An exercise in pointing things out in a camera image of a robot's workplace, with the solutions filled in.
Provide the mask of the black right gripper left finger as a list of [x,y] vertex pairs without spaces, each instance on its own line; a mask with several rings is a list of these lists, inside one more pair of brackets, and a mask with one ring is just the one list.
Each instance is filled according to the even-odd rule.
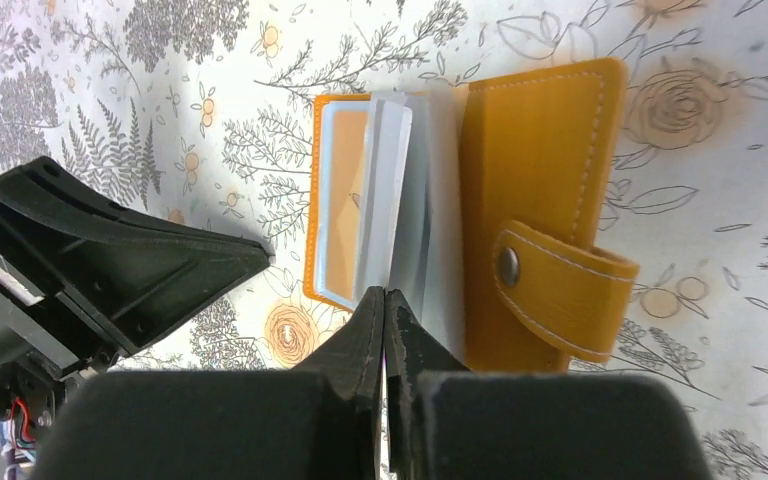
[[374,479],[386,294],[286,370],[114,371],[54,422],[36,479]]

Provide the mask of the yellow leather card holder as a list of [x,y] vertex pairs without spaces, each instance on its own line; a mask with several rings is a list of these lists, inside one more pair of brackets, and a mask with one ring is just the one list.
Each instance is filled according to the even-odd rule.
[[[608,361],[639,268],[595,237],[627,68],[603,57],[420,92],[313,106],[305,294],[356,310],[398,289],[468,367],[562,372]],[[353,301],[325,289],[326,108],[368,114]]]

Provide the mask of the orange card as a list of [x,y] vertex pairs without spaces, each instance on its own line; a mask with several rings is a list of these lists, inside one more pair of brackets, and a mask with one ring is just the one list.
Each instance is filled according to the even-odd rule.
[[330,153],[324,286],[343,304],[353,301],[367,117],[364,103],[339,102],[326,108]]

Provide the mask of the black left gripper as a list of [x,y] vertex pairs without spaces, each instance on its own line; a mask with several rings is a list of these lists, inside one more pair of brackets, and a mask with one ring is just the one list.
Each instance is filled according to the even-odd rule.
[[126,208],[51,158],[0,175],[0,421],[46,437],[117,353],[150,347],[268,265],[254,240]]

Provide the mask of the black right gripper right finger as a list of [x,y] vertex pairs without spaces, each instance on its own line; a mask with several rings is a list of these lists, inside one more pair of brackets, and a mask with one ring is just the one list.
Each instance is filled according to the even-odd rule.
[[625,375],[478,373],[385,297],[390,467],[400,479],[708,479],[682,405]]

